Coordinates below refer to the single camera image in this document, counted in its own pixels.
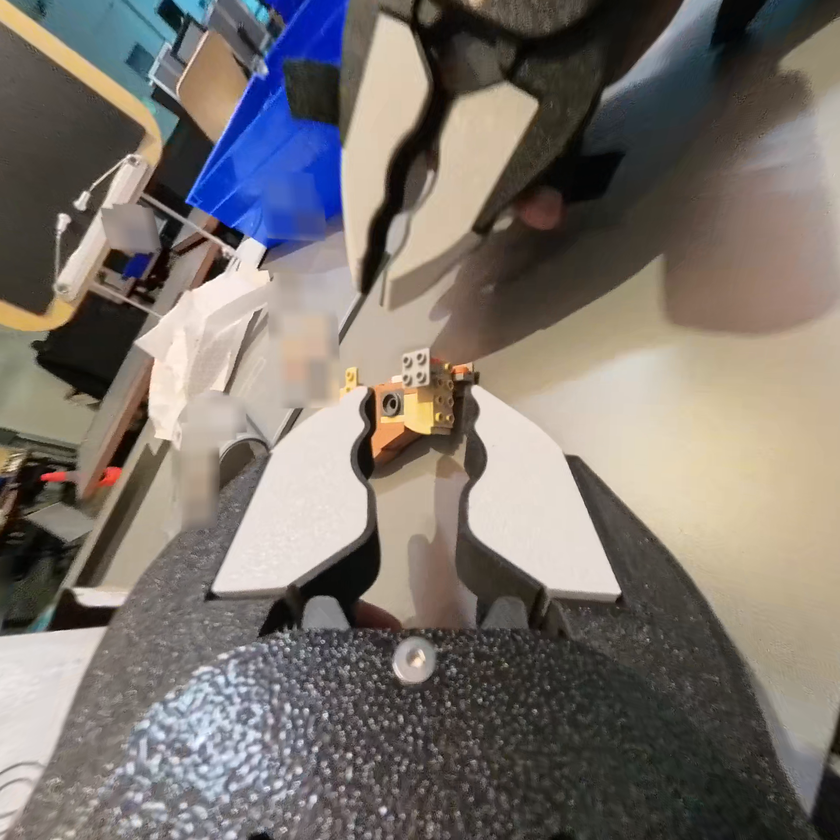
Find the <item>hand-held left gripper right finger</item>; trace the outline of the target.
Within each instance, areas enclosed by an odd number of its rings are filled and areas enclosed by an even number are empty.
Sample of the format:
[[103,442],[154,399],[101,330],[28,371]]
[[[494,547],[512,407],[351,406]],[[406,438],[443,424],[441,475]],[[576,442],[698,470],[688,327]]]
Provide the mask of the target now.
[[459,579],[480,602],[616,602],[620,584],[561,446],[480,385],[464,409]]

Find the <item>person's right hand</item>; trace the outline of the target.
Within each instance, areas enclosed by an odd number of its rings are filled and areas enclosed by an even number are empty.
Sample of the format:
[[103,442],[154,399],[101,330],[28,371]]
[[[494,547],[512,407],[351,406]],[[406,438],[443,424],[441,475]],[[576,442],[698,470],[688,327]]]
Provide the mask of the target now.
[[523,224],[543,232],[561,228],[566,215],[561,192],[547,185],[535,187],[521,196],[513,211]]

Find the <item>person's left hand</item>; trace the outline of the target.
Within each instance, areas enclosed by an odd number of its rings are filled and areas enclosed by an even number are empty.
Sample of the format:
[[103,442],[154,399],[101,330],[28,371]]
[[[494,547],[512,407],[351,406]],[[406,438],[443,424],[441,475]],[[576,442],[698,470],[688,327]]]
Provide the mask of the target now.
[[353,624],[362,629],[380,629],[388,632],[400,632],[403,625],[399,619],[385,609],[363,600],[353,606]]

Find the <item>crumpled white paper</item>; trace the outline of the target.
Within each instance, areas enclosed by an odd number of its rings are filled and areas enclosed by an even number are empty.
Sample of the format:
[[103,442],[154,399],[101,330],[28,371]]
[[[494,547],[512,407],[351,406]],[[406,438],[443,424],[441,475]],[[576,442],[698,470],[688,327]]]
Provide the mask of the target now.
[[267,270],[237,264],[184,292],[134,341],[153,361],[147,412],[156,438],[178,441],[186,405],[224,391],[249,323],[268,302],[269,283]]

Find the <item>orange and yellow brick model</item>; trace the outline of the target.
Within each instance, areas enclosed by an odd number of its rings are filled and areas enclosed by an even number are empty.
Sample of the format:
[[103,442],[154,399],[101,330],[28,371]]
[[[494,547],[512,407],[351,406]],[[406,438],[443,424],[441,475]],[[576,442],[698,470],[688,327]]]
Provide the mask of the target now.
[[433,373],[429,386],[404,389],[400,371],[369,388],[374,398],[371,456],[376,467],[388,465],[420,438],[451,435],[457,401],[468,385],[478,382],[474,362],[452,363],[430,354]]

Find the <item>grey instruction booklet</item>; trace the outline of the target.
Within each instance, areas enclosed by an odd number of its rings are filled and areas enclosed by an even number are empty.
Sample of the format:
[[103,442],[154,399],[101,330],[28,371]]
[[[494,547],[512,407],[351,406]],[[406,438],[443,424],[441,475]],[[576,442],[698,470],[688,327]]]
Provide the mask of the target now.
[[272,450],[309,410],[329,406],[344,385],[340,346],[364,297],[354,290],[269,285],[247,323],[226,393],[245,414],[246,434]]

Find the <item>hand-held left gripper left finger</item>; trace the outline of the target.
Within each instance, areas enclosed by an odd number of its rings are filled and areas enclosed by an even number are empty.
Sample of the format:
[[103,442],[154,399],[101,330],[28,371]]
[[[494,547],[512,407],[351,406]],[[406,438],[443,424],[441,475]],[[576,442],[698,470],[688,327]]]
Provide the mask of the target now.
[[331,597],[357,599],[371,587],[380,562],[373,396],[353,388],[274,447],[213,582],[216,598],[282,596],[317,581]]

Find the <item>white tube lamp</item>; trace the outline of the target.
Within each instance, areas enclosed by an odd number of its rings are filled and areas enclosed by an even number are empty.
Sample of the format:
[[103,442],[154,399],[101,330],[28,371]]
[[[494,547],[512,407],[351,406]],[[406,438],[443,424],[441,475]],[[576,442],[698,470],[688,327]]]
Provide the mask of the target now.
[[61,249],[64,233],[68,230],[72,217],[68,213],[59,213],[56,216],[52,287],[59,300],[67,304],[77,301],[109,250],[109,240],[103,222],[104,212],[119,205],[133,203],[150,177],[149,162],[140,154],[127,154],[84,188],[72,203],[78,214],[84,214],[89,209],[93,193],[100,186],[106,187],[107,190],[87,231],[68,257],[62,256]]

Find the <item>black board with tan frame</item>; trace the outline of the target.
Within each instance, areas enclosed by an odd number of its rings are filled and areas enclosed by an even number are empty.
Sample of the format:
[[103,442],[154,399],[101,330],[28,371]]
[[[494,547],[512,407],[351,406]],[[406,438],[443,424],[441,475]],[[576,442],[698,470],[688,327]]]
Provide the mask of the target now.
[[77,213],[72,203],[81,191],[127,154],[142,155],[151,178],[164,142],[141,100],[24,11],[2,1],[1,23],[1,323],[46,332],[76,314],[112,245],[80,298],[59,300],[56,216],[72,217],[61,249],[68,257],[107,189],[100,186],[89,209]]

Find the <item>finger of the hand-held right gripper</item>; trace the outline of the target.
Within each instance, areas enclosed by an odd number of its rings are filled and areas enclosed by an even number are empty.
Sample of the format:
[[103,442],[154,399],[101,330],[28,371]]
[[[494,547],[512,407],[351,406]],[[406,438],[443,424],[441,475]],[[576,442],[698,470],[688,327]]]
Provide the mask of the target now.
[[451,105],[437,143],[437,169],[406,213],[404,236],[382,275],[381,304],[396,310],[424,294],[478,246],[476,226],[539,109],[508,81]]
[[345,244],[362,295],[375,283],[392,220],[403,208],[411,145],[432,91],[432,72],[412,26],[377,13],[341,160]]

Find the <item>blue plastic bin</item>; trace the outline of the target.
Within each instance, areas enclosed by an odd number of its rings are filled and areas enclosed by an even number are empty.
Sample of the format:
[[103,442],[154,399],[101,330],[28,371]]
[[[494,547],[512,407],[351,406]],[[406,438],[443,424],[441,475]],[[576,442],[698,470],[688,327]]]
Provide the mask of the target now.
[[186,201],[272,248],[323,239],[341,213],[338,70],[347,2],[294,14],[250,78]]

